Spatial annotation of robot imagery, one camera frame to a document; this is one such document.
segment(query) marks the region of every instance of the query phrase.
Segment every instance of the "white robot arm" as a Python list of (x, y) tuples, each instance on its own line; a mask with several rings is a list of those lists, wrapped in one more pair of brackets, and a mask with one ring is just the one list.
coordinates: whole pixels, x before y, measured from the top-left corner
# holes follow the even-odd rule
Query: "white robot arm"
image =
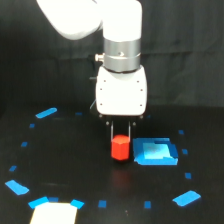
[(99, 7), (92, 0), (37, 0), (51, 25), (63, 37), (82, 39), (101, 28)]
[(103, 29), (104, 53), (97, 84), (101, 115), (141, 116), (147, 103), (147, 81), (140, 65), (142, 7), (137, 0), (37, 0), (52, 26), (78, 40)]

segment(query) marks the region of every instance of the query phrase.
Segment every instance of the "white square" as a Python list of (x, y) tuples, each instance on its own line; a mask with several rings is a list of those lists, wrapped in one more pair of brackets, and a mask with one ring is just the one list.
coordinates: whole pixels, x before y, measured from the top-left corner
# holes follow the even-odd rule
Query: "white square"
[(77, 208), (68, 203), (44, 203), (38, 205), (30, 224), (74, 224)]
[(167, 144), (143, 143), (145, 159), (172, 158)]

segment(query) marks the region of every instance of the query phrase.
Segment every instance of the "red block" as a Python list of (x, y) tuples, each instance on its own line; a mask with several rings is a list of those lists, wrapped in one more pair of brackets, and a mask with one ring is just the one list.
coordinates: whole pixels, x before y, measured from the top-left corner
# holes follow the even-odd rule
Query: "red block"
[(130, 138), (125, 135), (116, 135), (112, 140), (111, 156), (116, 160), (129, 159)]

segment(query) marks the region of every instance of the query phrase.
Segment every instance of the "black table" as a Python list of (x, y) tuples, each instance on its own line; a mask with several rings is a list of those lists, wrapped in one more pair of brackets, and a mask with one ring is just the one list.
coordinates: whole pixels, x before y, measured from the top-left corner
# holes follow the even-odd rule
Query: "black table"
[[(8, 106), (0, 119), (0, 223), (29, 223), (28, 202), (47, 196), (85, 202), (76, 223), (223, 223), (224, 109), (152, 106), (138, 124), (139, 138), (168, 137), (176, 145), (177, 166), (141, 166), (111, 159), (106, 126), (73, 107)], [(14, 172), (9, 168), (16, 165)], [(187, 180), (185, 173), (192, 179)], [(16, 180), (30, 191), (17, 196), (5, 186)], [(201, 199), (179, 207), (175, 197), (196, 191)], [(98, 208), (106, 200), (105, 209)], [(151, 201), (151, 209), (144, 202)]]

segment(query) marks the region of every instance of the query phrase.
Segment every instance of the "blue tape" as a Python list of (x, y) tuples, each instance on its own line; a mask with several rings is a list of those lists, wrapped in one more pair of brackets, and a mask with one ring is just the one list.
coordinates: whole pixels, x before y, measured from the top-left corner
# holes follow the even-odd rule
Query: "blue tape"
[(58, 202), (58, 198), (56, 197), (50, 197), (48, 198), (49, 202)]
[(74, 207), (77, 207), (78, 209), (82, 208), (84, 204), (85, 204), (84, 202), (77, 201), (77, 200), (72, 200), (71, 202), (71, 205), (73, 205)]
[(9, 169), (10, 172), (15, 171), (15, 169), (17, 168), (17, 166), (11, 166), (11, 168)]
[(191, 173), (185, 173), (185, 178), (186, 179), (191, 179)]
[(77, 113), (75, 113), (75, 115), (82, 116), (82, 113), (81, 112), (77, 112)]
[(46, 202), (49, 202), (47, 197), (43, 197), (43, 198), (39, 198), (35, 201), (31, 201), (28, 203), (28, 205), (30, 206), (30, 208), (34, 209), (35, 207), (37, 207), (38, 205), (44, 204)]
[(176, 202), (179, 206), (185, 206), (199, 198), (201, 198), (201, 195), (197, 194), (194, 191), (188, 191), (185, 194), (182, 194), (179, 197), (174, 198), (173, 201)]
[(187, 149), (182, 149), (182, 153), (183, 153), (184, 155), (188, 155), (188, 151), (187, 151)]
[(30, 124), (30, 128), (34, 128), (35, 127), (35, 124)]
[(23, 143), (21, 144), (21, 147), (27, 147), (27, 145), (28, 145), (28, 142), (23, 142)]
[(106, 208), (107, 207), (107, 201), (100, 200), (99, 204), (98, 204), (98, 207), (99, 208)]
[(184, 131), (183, 130), (179, 130), (179, 134), (180, 135), (184, 135)]
[(144, 208), (150, 209), (151, 208), (151, 202), (150, 201), (145, 201)]
[(10, 181), (6, 182), (5, 185), (7, 187), (9, 187), (17, 195), (26, 194), (29, 191), (28, 188), (18, 184), (14, 180), (10, 180)]
[(48, 110), (45, 110), (45, 111), (37, 114), (36, 117), (41, 119), (41, 118), (47, 117), (48, 115), (55, 113), (56, 111), (57, 111), (57, 108), (50, 108)]
[(137, 138), (133, 139), (134, 161), (140, 165), (177, 165), (178, 158), (163, 157), (161, 159), (146, 159), (144, 156), (143, 143), (162, 143), (171, 146), (169, 138)]

